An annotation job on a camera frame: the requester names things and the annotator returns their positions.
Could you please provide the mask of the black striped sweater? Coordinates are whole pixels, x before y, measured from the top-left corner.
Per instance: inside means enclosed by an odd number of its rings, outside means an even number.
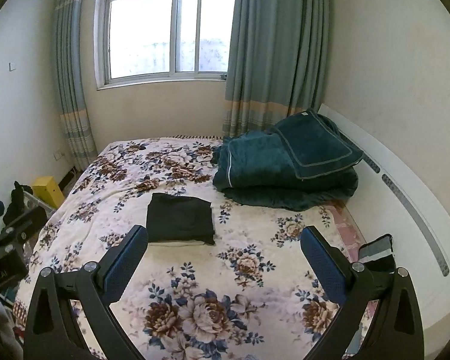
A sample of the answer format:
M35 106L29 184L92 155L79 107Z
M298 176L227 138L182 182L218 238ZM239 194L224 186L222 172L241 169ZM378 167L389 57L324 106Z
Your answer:
M147 206L149 242L214 243L211 203L198 197L153 193Z

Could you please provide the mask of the black clothes on rack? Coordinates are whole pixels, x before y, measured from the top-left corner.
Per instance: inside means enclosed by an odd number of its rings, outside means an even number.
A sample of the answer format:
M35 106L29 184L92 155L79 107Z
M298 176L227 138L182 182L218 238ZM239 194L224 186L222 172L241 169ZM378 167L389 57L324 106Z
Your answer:
M28 185L21 185L17 181L14 182L14 189L11 191L11 202L3 216L3 223L8 226L25 212L25 192L33 193Z

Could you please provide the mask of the folded striped clothes pile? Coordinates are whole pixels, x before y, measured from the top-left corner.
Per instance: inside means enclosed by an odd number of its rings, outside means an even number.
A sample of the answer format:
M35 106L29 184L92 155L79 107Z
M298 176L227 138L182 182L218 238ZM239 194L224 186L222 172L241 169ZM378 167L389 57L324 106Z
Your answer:
M385 234L359 247L359 262L370 271L392 273L396 268L393 236Z

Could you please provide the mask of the yellow box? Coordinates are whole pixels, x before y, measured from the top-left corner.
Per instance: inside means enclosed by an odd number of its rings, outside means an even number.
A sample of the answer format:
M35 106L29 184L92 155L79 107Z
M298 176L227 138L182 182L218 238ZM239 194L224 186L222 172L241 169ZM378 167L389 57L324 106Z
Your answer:
M58 209L65 197L53 176L41 176L32 184L34 196L54 209Z

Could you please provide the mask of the white bed headboard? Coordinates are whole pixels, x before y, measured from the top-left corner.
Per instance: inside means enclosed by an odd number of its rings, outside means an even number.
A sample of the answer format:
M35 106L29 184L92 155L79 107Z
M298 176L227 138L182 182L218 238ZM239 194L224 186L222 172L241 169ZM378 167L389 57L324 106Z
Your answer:
M450 330L450 215L422 180L391 150L331 107L331 119L364 152L359 188L347 208L363 238L393 237L395 261L412 276L424 328Z

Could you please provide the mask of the floral bed blanket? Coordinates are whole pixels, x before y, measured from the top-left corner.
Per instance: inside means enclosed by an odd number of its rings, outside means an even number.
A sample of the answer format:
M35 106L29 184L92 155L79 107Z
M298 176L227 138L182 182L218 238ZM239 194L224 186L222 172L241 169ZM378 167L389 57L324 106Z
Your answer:
M109 144L39 233L12 312L20 326L43 267L71 272L100 259L136 224L153 194L210 203L215 243L151 244L119 302L122 328L147 359L301 359L331 323L328 300L303 256L300 231L318 228L355 260L363 237L328 203L292 212L243 206L213 186L213 138Z

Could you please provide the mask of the left teal curtain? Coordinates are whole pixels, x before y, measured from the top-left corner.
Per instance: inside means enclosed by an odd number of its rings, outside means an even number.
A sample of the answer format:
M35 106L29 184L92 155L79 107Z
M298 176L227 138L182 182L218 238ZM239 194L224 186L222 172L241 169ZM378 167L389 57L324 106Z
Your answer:
M76 169L85 170L96 158L81 71L82 0L56 0L52 55L62 131Z

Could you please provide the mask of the teal folded quilt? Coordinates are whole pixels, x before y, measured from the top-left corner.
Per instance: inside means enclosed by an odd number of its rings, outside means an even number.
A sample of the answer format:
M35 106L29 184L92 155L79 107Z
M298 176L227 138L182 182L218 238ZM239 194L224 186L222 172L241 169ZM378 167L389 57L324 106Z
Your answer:
M362 159L331 119L308 109L266 131L225 138L213 154L213 184L242 205L306 211L352 197Z

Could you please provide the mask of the white framed window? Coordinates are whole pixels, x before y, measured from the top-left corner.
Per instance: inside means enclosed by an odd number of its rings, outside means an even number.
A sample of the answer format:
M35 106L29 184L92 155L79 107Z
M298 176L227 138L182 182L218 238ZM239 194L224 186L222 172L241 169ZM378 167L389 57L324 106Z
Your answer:
M227 77L235 0L96 0L98 88Z

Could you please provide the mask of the wall power outlet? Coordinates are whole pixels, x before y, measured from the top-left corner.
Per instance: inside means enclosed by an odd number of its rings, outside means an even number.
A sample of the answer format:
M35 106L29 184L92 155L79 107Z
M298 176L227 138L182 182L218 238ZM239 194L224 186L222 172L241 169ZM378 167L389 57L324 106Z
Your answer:
M54 154L54 159L59 161L61 158L65 157L65 152L63 150L57 150Z

